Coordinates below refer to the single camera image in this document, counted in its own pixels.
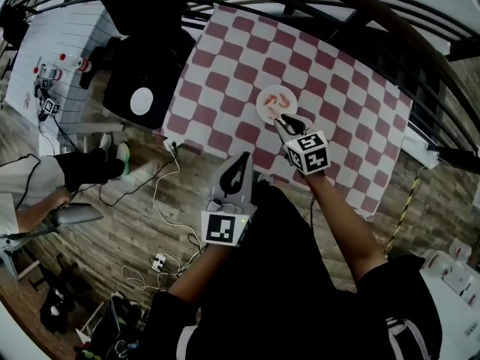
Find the yellow black striped tape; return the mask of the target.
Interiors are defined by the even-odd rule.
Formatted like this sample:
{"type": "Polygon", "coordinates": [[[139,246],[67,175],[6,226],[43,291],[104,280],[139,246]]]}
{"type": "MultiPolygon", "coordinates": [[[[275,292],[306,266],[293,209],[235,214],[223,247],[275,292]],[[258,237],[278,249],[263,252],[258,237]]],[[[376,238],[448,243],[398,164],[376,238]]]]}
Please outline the yellow black striped tape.
{"type": "Polygon", "coordinates": [[[420,175],[421,175],[421,172],[422,170],[424,169],[424,167],[422,166],[421,168],[418,169],[416,175],[415,175],[415,179],[412,183],[412,187],[410,188],[409,190],[409,194],[408,194],[408,197],[406,198],[406,202],[404,204],[404,207],[403,207],[403,210],[400,214],[400,218],[397,222],[397,225],[394,229],[394,232],[391,236],[391,238],[389,239],[388,241],[388,244],[386,245],[385,247],[385,250],[384,250],[384,255],[387,256],[389,251],[392,249],[392,245],[393,245],[393,242],[398,234],[398,232],[400,231],[400,228],[401,228],[401,225],[404,221],[404,218],[406,217],[406,214],[407,214],[407,211],[408,211],[408,208],[410,206],[410,203],[412,202],[412,199],[413,199],[413,196],[414,196],[414,193],[416,191],[416,188],[418,187],[419,185],[419,182],[420,182],[420,175]]]}

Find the plain white table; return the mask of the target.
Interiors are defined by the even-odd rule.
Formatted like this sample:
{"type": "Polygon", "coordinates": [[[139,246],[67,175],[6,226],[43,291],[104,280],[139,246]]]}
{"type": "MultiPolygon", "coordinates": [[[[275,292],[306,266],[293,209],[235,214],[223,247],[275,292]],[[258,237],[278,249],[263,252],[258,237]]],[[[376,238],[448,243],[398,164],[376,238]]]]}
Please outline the plain white table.
{"type": "Polygon", "coordinates": [[[439,277],[420,270],[439,314],[439,360],[470,360],[480,352],[480,310],[470,307],[439,277]]]}

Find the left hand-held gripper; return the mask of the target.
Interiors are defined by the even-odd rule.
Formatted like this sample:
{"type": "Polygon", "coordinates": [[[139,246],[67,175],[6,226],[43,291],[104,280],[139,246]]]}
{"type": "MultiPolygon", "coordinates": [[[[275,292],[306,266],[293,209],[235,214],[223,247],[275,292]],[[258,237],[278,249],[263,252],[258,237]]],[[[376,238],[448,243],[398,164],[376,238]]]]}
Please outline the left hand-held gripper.
{"type": "Polygon", "coordinates": [[[255,205],[250,204],[254,168],[251,154],[241,152],[226,159],[211,176],[211,195],[234,198],[244,208],[231,202],[210,199],[201,211],[202,242],[208,245],[236,247],[251,225],[255,205]]]}

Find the white bottle red cap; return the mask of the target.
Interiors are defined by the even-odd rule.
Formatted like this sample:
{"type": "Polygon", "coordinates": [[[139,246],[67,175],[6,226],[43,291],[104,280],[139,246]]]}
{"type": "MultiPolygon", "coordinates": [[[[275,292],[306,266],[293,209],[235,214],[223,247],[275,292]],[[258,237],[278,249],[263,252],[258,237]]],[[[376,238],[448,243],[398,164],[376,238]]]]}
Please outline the white bottle red cap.
{"type": "Polygon", "coordinates": [[[82,65],[83,58],[78,55],[62,53],[59,56],[59,61],[62,63],[63,67],[73,68],[74,70],[76,70],[82,65]]]}

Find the white plate with food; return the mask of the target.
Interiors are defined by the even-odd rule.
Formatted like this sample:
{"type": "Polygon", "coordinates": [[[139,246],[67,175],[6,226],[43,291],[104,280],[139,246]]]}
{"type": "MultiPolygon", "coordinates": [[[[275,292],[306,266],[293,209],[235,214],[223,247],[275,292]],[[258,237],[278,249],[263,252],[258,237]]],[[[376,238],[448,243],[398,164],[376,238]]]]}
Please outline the white plate with food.
{"type": "Polygon", "coordinates": [[[282,85],[270,85],[267,88],[264,88],[257,96],[256,99],[256,111],[259,117],[266,123],[269,124],[268,116],[277,116],[286,114],[296,114],[298,109],[298,101],[294,93],[287,87],[282,85]],[[279,95],[280,93],[288,97],[290,101],[290,106],[288,108],[282,108],[278,105],[269,105],[264,104],[265,99],[269,95],[279,95]]]}

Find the person's black clothing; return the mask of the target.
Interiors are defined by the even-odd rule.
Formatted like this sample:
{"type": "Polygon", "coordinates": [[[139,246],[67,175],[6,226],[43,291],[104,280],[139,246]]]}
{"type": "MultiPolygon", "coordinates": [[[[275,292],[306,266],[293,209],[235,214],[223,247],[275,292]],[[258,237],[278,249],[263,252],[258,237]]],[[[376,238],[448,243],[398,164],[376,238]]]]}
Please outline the person's black clothing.
{"type": "Polygon", "coordinates": [[[386,259],[337,289],[309,224],[277,187],[199,304],[157,293],[138,360],[439,360],[442,326],[422,259],[386,259]]]}

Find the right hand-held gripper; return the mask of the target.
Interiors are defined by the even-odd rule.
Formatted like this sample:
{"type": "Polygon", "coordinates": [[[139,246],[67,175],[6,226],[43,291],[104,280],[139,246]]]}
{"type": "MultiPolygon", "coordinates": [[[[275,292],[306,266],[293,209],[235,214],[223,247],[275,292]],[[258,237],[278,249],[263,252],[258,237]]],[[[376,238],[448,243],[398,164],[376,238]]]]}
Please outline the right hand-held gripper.
{"type": "Polygon", "coordinates": [[[290,163],[302,174],[318,173],[331,166],[326,137],[321,130],[308,133],[311,122],[300,115],[282,114],[274,120],[280,140],[289,155],[290,163]],[[295,134],[305,134],[295,138],[295,134]]]}

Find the person's left forearm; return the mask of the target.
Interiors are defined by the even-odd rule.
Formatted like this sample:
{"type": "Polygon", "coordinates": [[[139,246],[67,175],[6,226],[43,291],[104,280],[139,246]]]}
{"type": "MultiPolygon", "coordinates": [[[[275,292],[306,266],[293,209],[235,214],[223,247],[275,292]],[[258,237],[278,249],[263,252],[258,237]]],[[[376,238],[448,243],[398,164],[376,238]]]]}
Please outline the person's left forearm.
{"type": "Polygon", "coordinates": [[[190,306],[197,306],[208,285],[231,254],[233,246],[209,245],[187,271],[169,288],[172,294],[190,306]]]}

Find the white tiled table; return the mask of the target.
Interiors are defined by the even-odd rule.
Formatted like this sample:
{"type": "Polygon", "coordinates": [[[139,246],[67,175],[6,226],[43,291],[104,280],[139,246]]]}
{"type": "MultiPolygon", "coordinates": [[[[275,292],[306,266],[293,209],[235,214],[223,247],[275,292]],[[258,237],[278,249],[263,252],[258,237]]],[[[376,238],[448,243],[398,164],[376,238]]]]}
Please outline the white tiled table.
{"type": "Polygon", "coordinates": [[[110,15],[98,1],[76,4],[39,13],[23,38],[5,100],[38,132],[34,145],[39,155],[52,155],[71,148],[84,136],[122,131],[121,123],[96,123],[83,120],[89,91],[81,88],[81,72],[66,56],[87,59],[96,47],[104,46],[116,31],[110,15]],[[58,103],[58,112],[39,121],[41,100],[35,93],[35,68],[59,69],[61,78],[49,94],[58,103]]]}

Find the black metal beam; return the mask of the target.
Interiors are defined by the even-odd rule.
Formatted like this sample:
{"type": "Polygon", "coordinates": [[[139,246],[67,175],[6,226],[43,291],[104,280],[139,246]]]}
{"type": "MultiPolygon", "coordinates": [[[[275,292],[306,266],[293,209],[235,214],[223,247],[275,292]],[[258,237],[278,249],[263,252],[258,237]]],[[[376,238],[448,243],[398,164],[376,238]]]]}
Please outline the black metal beam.
{"type": "Polygon", "coordinates": [[[480,164],[480,157],[473,151],[438,145],[429,145],[427,150],[437,152],[438,158],[447,161],[449,164],[480,164]]]}

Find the person's right forearm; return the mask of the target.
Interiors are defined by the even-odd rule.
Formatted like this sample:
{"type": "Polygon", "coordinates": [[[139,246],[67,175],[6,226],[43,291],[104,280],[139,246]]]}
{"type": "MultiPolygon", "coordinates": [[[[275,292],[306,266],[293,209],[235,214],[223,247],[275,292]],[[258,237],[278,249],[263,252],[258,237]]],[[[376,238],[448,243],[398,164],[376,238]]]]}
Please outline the person's right forearm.
{"type": "Polygon", "coordinates": [[[305,181],[324,214],[354,281],[358,282],[369,271],[385,264],[383,249],[372,230],[329,180],[317,172],[307,175],[305,181]]]}

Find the white round plate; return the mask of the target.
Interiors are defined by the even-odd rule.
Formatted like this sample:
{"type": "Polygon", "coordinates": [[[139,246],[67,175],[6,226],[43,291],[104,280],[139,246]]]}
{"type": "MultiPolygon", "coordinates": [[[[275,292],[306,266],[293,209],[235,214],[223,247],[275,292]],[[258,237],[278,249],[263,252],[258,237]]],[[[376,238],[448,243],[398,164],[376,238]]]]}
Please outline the white round plate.
{"type": "Polygon", "coordinates": [[[144,116],[152,107],[153,93],[149,88],[138,88],[131,96],[130,109],[136,116],[144,116]]]}

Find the grey chair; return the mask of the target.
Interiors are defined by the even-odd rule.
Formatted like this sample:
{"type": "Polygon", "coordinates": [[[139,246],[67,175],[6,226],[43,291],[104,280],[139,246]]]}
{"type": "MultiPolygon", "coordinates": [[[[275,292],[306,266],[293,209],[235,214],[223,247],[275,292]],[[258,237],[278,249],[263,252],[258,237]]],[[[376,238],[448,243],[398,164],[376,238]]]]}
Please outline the grey chair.
{"type": "Polygon", "coordinates": [[[39,236],[59,233],[62,227],[98,221],[103,217],[88,203],[72,203],[51,212],[32,232],[0,234],[0,252],[16,251],[39,236]]]}

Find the red white checkered tablecloth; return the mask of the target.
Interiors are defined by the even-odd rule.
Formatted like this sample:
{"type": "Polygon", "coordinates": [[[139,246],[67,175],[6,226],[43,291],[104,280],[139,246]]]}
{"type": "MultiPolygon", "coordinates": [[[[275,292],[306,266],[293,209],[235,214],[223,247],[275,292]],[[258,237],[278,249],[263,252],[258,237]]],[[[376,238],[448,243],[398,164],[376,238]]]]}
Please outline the red white checkered tablecloth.
{"type": "Polygon", "coordinates": [[[329,181],[375,214],[401,150],[412,101],[339,49],[296,28],[217,5],[181,73],[160,135],[219,158],[250,152],[256,170],[305,187],[276,130],[259,116],[280,85],[328,140],[329,181]]]}

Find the black office chair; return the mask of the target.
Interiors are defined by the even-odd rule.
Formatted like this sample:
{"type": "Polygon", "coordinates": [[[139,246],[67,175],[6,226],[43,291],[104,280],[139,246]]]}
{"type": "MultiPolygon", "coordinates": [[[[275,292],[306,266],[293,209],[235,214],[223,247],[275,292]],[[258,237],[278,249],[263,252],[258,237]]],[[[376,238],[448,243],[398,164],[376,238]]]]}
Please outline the black office chair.
{"type": "Polygon", "coordinates": [[[185,0],[100,0],[123,39],[110,39],[109,61],[94,66],[110,70],[103,106],[113,114],[150,130],[164,122],[180,75],[194,48],[182,28],[185,0]],[[131,112],[132,94],[146,87],[153,93],[145,115],[131,112]]]}

